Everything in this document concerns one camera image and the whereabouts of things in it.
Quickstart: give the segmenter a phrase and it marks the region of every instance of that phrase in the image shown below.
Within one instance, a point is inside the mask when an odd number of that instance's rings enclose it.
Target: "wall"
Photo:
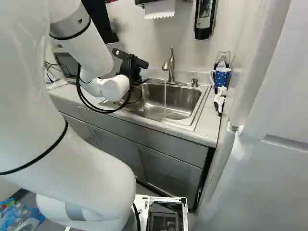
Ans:
[[[107,5],[109,17],[116,19],[118,36],[125,50],[161,68],[169,58],[169,47],[175,49],[176,69],[210,70],[218,51],[238,46],[247,0],[219,0],[217,24],[208,40],[194,39],[194,4],[177,0],[176,14],[172,18],[144,20],[144,9],[134,0],[119,0]]]

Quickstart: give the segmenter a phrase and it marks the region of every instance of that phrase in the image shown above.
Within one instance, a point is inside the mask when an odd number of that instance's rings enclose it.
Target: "soap dispenser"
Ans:
[[[215,27],[218,0],[197,0],[194,32],[197,40],[208,39]]]

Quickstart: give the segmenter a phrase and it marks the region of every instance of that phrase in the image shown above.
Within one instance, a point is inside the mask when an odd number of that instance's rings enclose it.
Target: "sink basin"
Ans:
[[[126,105],[122,111],[173,124],[177,127],[191,126],[197,117],[196,115],[200,116],[201,110],[198,109],[203,107],[205,103],[203,99],[208,86],[200,85],[197,88],[192,88],[190,85],[167,84],[165,108],[165,85],[159,81],[161,80],[149,79],[146,83],[135,87],[129,101],[131,104]],[[103,101],[100,105],[117,108],[122,102]]]
[[[163,84],[144,83],[140,85],[142,98],[138,106],[129,104],[131,112],[148,117],[156,115],[168,119],[181,120],[192,115],[192,112],[201,97],[201,91],[190,88],[167,85],[166,87],[166,114],[165,114],[165,86]],[[140,97],[140,91],[134,91],[130,102]]]

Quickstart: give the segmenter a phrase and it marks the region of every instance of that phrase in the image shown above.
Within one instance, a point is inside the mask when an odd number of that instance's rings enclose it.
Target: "running water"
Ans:
[[[167,101],[167,80],[165,79],[165,104],[164,104],[164,118],[166,118],[166,101]]]

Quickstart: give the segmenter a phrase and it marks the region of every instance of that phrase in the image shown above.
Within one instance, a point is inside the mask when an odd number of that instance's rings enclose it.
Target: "cup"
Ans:
[[[230,75],[231,69],[226,67],[218,67],[215,71],[211,71],[210,81],[215,88],[215,94],[217,94],[218,87],[228,87]]]

